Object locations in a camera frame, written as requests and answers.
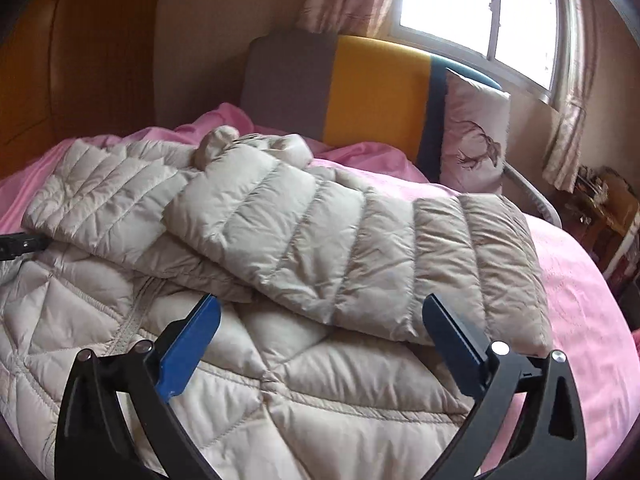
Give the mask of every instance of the window frame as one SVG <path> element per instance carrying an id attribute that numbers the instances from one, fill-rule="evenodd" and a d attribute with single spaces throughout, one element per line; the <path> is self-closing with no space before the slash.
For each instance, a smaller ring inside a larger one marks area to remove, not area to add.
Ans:
<path id="1" fill-rule="evenodd" d="M 498 30 L 500 27 L 500 4 L 501 0 L 493 0 L 491 2 L 492 10 L 492 27 L 489 36 L 488 55 L 480 54 L 475 50 L 471 50 L 463 45 L 453 43 L 438 36 L 415 30 L 400 25 L 400 17 L 402 13 L 402 0 L 395 0 L 392 6 L 392 20 L 389 30 L 389 36 L 393 40 L 399 40 L 401 43 L 415 46 L 440 56 L 448 57 L 457 62 L 466 64 L 476 70 L 487 74 L 498 82 L 509 82 L 517 87 L 524 89 L 547 104 L 554 104 L 556 94 L 561 83 L 562 67 L 565 64 L 563 59 L 565 45 L 565 23 L 566 13 L 564 0 L 556 0 L 556 49 L 554 53 L 554 66 L 551 73 L 551 85 L 547 90 L 539 85 L 523 73 L 495 59 L 495 52 L 498 43 Z"/>

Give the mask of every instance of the down jacket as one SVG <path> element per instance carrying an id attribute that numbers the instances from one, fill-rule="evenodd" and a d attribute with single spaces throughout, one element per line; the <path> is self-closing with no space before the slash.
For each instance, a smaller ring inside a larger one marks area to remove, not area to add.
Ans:
<path id="1" fill-rule="evenodd" d="M 225 480 L 421 478 L 472 405 L 422 325 L 430 292 L 491 339 L 549 350 L 536 254 L 510 202 L 404 202 L 310 160 L 297 136 L 230 128 L 197 149 L 72 145 L 24 216 L 55 241 L 0 267 L 0 412 L 48 478 L 79 349 L 155 339 L 203 292 L 222 300 L 222 323 L 170 402 Z"/>

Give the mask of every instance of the yellow headboard panel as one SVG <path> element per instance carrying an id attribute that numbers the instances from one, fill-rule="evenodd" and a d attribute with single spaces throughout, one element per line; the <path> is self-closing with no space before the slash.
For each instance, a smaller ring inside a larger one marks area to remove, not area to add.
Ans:
<path id="1" fill-rule="evenodd" d="M 347 146 L 375 140 L 391 144 L 415 160 L 430 75 L 431 57 L 426 52 L 385 41 L 340 36 L 324 142 Z"/>

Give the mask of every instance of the pillowcase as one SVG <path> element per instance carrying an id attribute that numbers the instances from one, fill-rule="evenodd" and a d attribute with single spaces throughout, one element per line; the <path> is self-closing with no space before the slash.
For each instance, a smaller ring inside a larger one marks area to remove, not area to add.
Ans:
<path id="1" fill-rule="evenodd" d="M 462 193 L 502 192 L 510 95 L 447 69 L 440 183 Z"/>

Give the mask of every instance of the metal screw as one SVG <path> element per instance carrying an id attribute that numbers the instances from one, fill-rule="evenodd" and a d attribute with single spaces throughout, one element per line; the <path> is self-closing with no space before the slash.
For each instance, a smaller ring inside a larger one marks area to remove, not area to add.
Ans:
<path id="1" fill-rule="evenodd" d="M 81 351 L 78 352 L 76 359 L 78 359 L 78 361 L 88 361 L 90 357 L 91 357 L 91 350 L 89 350 L 88 348 L 83 348 Z"/>
<path id="2" fill-rule="evenodd" d="M 507 355 L 509 353 L 509 345 L 503 341 L 494 341 L 491 343 L 491 350 L 497 355 Z"/>
<path id="3" fill-rule="evenodd" d="M 133 349 L 139 354 L 146 354 L 154 347 L 154 344 L 149 341 L 149 339 L 143 339 L 142 341 L 138 341 Z"/>
<path id="4" fill-rule="evenodd" d="M 551 352 L 551 358 L 554 361 L 558 361 L 559 363 L 564 363 L 566 361 L 566 354 L 559 350 L 554 350 L 553 352 Z"/>

